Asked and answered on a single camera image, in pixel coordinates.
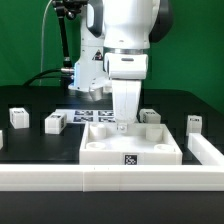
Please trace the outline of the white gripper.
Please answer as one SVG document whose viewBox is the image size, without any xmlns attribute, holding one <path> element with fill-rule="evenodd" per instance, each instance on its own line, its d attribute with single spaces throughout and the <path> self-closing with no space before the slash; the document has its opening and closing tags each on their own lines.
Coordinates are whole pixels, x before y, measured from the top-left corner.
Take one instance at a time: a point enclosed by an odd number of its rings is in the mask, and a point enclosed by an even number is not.
<svg viewBox="0 0 224 224">
<path fill-rule="evenodd" d="M 146 78 L 148 56 L 106 53 L 104 69 L 112 82 L 112 100 L 117 129 L 127 130 L 137 115 L 141 82 Z"/>
</svg>

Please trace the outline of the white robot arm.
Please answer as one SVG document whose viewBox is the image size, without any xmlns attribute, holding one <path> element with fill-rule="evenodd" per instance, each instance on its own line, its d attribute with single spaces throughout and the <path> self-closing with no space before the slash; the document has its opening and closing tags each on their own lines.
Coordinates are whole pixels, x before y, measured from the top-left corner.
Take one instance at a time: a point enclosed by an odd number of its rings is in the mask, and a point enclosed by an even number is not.
<svg viewBox="0 0 224 224">
<path fill-rule="evenodd" d="M 171 29 L 170 0 L 75 0 L 81 6 L 81 52 L 71 88 L 98 100 L 112 92 L 121 132 L 136 121 L 152 43 Z"/>
</svg>

